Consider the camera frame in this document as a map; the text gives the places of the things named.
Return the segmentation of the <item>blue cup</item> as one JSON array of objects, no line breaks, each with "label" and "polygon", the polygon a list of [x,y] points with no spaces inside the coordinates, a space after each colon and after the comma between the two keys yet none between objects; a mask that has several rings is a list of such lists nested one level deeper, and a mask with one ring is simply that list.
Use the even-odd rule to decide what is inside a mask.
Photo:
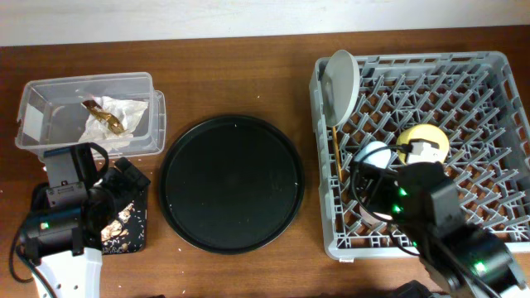
[{"label": "blue cup", "polygon": [[380,169],[385,169],[392,156],[392,150],[380,141],[373,141],[363,147],[354,158],[358,162],[363,160],[364,164],[375,166]]}]

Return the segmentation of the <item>food scraps pile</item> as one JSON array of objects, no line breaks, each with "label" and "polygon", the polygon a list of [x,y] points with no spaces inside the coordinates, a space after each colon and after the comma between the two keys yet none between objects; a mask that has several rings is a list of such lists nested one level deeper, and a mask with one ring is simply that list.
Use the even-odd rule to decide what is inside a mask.
[{"label": "food scraps pile", "polygon": [[101,231],[103,255],[140,252],[146,247],[146,233],[147,208],[132,202]]}]

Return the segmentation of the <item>yellow bowl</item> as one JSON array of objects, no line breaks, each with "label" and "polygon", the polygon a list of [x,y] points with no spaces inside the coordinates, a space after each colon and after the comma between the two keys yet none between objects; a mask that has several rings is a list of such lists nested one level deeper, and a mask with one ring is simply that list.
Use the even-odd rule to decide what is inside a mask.
[{"label": "yellow bowl", "polygon": [[410,151],[410,143],[419,141],[429,142],[439,148],[442,151],[441,163],[445,161],[450,149],[448,137],[440,128],[423,123],[408,128],[398,136],[397,145],[407,147],[405,151],[400,151],[397,154],[402,164],[406,165],[405,158]]}]

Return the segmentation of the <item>wooden chopstick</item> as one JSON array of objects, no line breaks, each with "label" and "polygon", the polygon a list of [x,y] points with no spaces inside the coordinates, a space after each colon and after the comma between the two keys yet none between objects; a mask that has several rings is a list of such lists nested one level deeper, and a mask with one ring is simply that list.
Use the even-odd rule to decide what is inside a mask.
[{"label": "wooden chopstick", "polygon": [[337,176],[338,176],[339,182],[342,182],[343,174],[342,174],[342,166],[341,166],[341,161],[340,161],[340,158],[341,158],[340,147],[338,143],[336,127],[332,127],[332,137],[333,137],[333,146],[334,146],[335,161],[336,161],[336,167],[337,167]]}]

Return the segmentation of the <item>gold foil wrapper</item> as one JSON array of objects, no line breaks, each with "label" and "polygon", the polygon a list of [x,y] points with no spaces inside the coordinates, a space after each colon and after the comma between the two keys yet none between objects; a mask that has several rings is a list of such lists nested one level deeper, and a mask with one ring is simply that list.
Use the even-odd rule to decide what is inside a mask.
[{"label": "gold foil wrapper", "polygon": [[105,124],[107,129],[116,134],[122,134],[125,132],[125,128],[119,121],[119,119],[111,114],[106,112],[95,100],[89,99],[81,103],[89,113],[100,123]]}]

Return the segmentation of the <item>white paper napkin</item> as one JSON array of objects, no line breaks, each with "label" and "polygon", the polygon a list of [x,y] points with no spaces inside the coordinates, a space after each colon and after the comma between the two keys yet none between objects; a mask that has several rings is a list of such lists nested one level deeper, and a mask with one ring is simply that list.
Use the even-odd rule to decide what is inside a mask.
[{"label": "white paper napkin", "polygon": [[117,151],[130,144],[149,102],[92,96],[81,105],[89,117],[79,142],[95,142],[106,151]]}]

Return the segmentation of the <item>grey plate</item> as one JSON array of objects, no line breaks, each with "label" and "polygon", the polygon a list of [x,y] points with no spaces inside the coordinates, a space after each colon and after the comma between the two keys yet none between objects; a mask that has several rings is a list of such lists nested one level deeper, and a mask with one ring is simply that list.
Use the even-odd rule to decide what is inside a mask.
[{"label": "grey plate", "polygon": [[358,61],[346,50],[336,51],[321,78],[326,125],[346,122],[357,104],[360,88]]}]

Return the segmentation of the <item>pink cup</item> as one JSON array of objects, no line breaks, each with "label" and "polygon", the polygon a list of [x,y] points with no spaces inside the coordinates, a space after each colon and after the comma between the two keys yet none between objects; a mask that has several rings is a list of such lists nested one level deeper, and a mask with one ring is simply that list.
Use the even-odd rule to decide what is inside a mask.
[{"label": "pink cup", "polygon": [[[359,208],[359,213],[364,221],[366,221],[369,225],[379,224],[381,223],[381,220],[376,219],[373,217],[369,212],[367,212],[362,207]],[[388,214],[380,214],[375,213],[378,217],[385,219],[385,220],[392,220],[393,218]]]}]

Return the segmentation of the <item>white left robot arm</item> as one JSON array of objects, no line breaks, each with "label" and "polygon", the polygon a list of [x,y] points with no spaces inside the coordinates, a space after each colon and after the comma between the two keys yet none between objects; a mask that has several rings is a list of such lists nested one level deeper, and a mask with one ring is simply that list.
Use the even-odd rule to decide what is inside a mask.
[{"label": "white left robot arm", "polygon": [[41,297],[97,297],[105,255],[146,246],[151,181],[127,158],[97,167],[93,142],[46,151],[48,181],[35,187],[10,257],[31,271]]}]

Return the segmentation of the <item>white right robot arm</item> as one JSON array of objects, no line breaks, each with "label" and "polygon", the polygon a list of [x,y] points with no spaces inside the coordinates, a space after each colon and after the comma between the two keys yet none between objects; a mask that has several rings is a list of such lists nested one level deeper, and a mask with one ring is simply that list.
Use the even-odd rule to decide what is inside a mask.
[{"label": "white right robot arm", "polygon": [[390,171],[356,161],[349,186],[362,209],[382,202],[373,216],[407,236],[430,278],[450,296],[529,295],[524,272],[507,245],[467,222],[457,185],[441,163]]}]

